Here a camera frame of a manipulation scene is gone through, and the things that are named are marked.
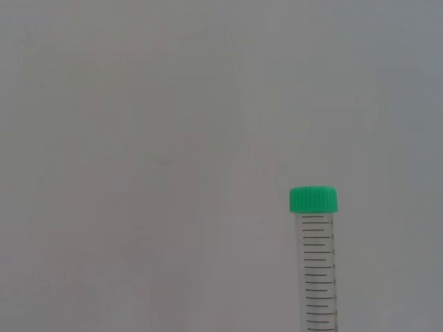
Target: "white wall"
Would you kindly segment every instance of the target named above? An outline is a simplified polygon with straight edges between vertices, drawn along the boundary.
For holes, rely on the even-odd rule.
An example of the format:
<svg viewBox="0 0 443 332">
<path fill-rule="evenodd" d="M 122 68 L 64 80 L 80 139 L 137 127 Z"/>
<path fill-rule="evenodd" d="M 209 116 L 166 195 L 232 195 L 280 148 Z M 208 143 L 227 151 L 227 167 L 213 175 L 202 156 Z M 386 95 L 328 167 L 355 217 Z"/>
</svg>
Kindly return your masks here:
<svg viewBox="0 0 443 332">
<path fill-rule="evenodd" d="M 441 1 L 3 0 L 0 45 L 1 331 L 298 331 L 308 184 L 341 331 L 441 331 Z"/>
</svg>

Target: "green screw cap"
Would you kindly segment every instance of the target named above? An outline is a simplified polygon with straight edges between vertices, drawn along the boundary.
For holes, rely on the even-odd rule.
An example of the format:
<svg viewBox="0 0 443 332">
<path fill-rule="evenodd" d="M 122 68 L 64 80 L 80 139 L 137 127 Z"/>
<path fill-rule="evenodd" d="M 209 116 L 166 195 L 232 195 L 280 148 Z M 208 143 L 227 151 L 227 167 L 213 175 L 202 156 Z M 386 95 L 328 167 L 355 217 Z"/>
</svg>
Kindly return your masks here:
<svg viewBox="0 0 443 332">
<path fill-rule="evenodd" d="M 333 187 L 297 187 L 289 195 L 291 212 L 332 213 L 338 211 L 337 191 Z"/>
</svg>

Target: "plastic tube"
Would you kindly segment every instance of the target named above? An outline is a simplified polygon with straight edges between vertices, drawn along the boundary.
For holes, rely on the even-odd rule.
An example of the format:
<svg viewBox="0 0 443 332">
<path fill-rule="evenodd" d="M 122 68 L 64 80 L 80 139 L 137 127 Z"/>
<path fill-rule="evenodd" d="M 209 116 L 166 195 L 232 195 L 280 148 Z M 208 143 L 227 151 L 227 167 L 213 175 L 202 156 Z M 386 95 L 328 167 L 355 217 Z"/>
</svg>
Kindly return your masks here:
<svg viewBox="0 0 443 332">
<path fill-rule="evenodd" d="M 334 250 L 336 190 L 299 187 L 291 191 L 296 214 L 301 331 L 338 331 Z"/>
</svg>

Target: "transparent tube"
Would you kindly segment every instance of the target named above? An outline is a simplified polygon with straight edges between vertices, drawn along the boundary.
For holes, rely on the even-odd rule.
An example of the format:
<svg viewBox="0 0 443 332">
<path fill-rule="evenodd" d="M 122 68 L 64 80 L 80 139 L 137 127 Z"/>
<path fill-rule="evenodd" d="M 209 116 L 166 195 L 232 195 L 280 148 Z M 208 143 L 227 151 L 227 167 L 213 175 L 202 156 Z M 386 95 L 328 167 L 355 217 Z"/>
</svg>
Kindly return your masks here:
<svg viewBox="0 0 443 332">
<path fill-rule="evenodd" d="M 333 214 L 296 214 L 301 331 L 338 331 Z"/>
</svg>

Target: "green cap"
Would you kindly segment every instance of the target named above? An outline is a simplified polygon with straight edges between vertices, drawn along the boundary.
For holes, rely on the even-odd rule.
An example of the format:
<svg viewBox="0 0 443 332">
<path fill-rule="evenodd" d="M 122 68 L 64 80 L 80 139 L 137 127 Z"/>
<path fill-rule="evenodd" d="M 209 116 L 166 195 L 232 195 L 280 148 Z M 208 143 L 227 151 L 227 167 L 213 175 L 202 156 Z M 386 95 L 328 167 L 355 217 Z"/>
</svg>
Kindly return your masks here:
<svg viewBox="0 0 443 332">
<path fill-rule="evenodd" d="M 338 211 L 337 191 L 333 187 L 297 187 L 289 195 L 291 212 L 331 213 Z"/>
</svg>

